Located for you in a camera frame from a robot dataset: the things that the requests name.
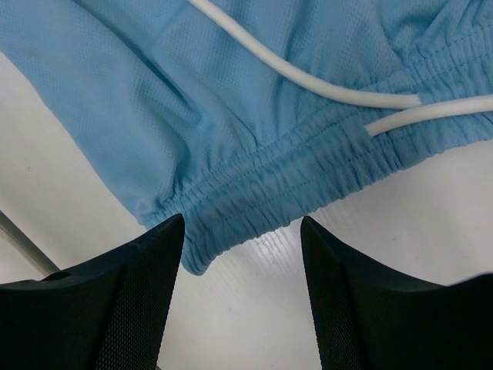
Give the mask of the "light blue shorts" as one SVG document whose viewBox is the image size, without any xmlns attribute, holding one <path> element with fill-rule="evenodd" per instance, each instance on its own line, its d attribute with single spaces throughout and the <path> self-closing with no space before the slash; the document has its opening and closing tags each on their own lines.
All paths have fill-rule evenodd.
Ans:
<svg viewBox="0 0 493 370">
<path fill-rule="evenodd" d="M 293 66 L 428 105 L 492 92 L 490 1 L 219 1 Z M 1 51 L 120 203 L 186 223 L 202 274 L 244 241 L 399 170 L 492 137 L 491 112 L 375 135 L 391 105 L 282 76 L 193 1 L 3 1 Z"/>
</svg>

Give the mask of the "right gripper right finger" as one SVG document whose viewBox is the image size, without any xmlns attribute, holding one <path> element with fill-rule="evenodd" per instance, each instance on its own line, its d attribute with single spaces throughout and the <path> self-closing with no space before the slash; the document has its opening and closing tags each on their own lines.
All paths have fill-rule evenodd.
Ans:
<svg viewBox="0 0 493 370">
<path fill-rule="evenodd" d="M 492 276 L 445 286 L 404 274 L 337 239 L 311 217 L 300 227 L 324 369 L 490 369 Z"/>
</svg>

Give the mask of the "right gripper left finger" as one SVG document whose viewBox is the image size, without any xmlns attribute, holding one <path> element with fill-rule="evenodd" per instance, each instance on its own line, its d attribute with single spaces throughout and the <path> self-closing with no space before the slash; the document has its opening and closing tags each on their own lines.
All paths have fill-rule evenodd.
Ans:
<svg viewBox="0 0 493 370">
<path fill-rule="evenodd" d="M 154 369 L 183 249 L 175 215 L 40 280 L 1 286 L 3 369 Z"/>
</svg>

